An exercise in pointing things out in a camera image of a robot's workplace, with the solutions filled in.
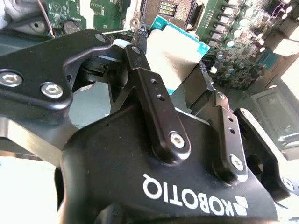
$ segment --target white surface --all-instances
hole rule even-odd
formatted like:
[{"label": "white surface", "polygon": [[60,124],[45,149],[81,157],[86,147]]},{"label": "white surface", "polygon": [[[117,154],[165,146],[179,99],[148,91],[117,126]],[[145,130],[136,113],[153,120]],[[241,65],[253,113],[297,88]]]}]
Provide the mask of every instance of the white surface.
[{"label": "white surface", "polygon": [[0,162],[0,223],[58,223],[54,166],[14,157]]},{"label": "white surface", "polygon": [[169,90],[176,90],[200,61],[199,43],[171,26],[153,30],[148,38],[150,68],[158,73]]}]

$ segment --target wire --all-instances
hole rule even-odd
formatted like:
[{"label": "wire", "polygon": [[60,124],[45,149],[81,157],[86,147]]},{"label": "wire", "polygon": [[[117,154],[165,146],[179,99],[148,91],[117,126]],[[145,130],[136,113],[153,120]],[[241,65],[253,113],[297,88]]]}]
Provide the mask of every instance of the wire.
[{"label": "wire", "polygon": [[47,25],[48,25],[51,36],[55,38],[55,35],[54,35],[54,32],[53,32],[53,27],[51,26],[50,20],[48,18],[48,15],[47,15],[47,12],[46,12],[45,8],[43,7],[42,2],[40,0],[36,0],[36,1],[38,3],[38,6],[41,8],[43,16],[45,17],[45,20],[47,22]]}]

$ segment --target silver screw head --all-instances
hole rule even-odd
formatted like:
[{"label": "silver screw head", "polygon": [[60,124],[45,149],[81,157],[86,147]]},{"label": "silver screw head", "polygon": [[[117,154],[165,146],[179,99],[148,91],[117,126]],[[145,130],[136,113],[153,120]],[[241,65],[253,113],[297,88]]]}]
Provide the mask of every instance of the silver screw head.
[{"label": "silver screw head", "polygon": [[0,73],[0,84],[8,87],[19,86],[23,82],[23,79],[20,75],[6,71]]},{"label": "silver screw head", "polygon": [[291,181],[285,177],[282,178],[282,181],[284,183],[284,185],[286,186],[286,188],[288,188],[289,190],[294,190],[294,185],[291,183]]},{"label": "silver screw head", "polygon": [[101,42],[105,42],[106,41],[106,39],[101,34],[96,34],[95,38],[97,38],[97,40],[101,41]]},{"label": "silver screw head", "polygon": [[170,141],[177,148],[183,148],[185,146],[185,140],[178,133],[171,133],[170,134]]},{"label": "silver screw head", "polygon": [[42,86],[41,91],[43,95],[50,98],[59,98],[63,94],[62,88],[55,83],[46,83]]},{"label": "silver screw head", "polygon": [[237,170],[240,170],[240,171],[244,170],[244,165],[243,165],[242,161],[235,155],[230,156],[230,161]]}]

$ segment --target robotiq logo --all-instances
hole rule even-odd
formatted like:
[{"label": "robotiq logo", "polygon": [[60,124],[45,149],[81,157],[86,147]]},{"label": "robotiq logo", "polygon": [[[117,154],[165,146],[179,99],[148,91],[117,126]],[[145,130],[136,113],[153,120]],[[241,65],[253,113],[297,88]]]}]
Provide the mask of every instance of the robotiq logo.
[{"label": "robotiq logo", "polygon": [[[174,204],[177,206],[185,205],[189,209],[197,209],[198,207],[205,213],[214,213],[217,216],[234,216],[235,213],[239,216],[246,216],[248,209],[247,200],[245,197],[236,196],[236,202],[232,203],[224,199],[219,199],[217,197],[208,197],[204,193],[194,193],[191,189],[183,189],[181,192],[182,201],[178,199],[178,188],[176,185],[172,186],[173,194],[168,194],[168,183],[163,182],[161,185],[156,179],[149,177],[147,174],[143,174],[145,180],[143,182],[143,191],[145,195],[151,199],[159,199],[162,195],[164,202]],[[149,184],[154,184],[156,186],[155,192],[149,191]]]}]

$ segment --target metal bracket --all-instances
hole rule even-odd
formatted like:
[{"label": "metal bracket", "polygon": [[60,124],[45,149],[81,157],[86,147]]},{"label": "metal bracket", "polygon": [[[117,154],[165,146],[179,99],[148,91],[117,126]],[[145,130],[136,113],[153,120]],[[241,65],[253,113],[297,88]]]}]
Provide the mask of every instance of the metal bracket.
[{"label": "metal bracket", "polygon": [[279,204],[290,208],[299,203],[299,181],[290,175],[289,165],[254,116],[246,109],[238,109],[246,156],[257,155],[263,164],[262,185]]},{"label": "metal bracket", "polygon": [[150,70],[144,52],[134,45],[125,48],[124,61],[128,82],[115,102],[111,102],[111,112],[119,110],[136,92],[154,153],[167,164],[180,164],[189,157],[191,145],[160,75]]},{"label": "metal bracket", "polygon": [[199,117],[215,130],[217,146],[213,168],[218,177],[230,185],[248,178],[245,155],[237,117],[230,111],[227,97],[214,90]]},{"label": "metal bracket", "polygon": [[[51,124],[63,122],[82,62],[105,54],[111,45],[98,31],[84,30],[1,56],[0,114]],[[46,92],[44,85],[49,85]]]}]

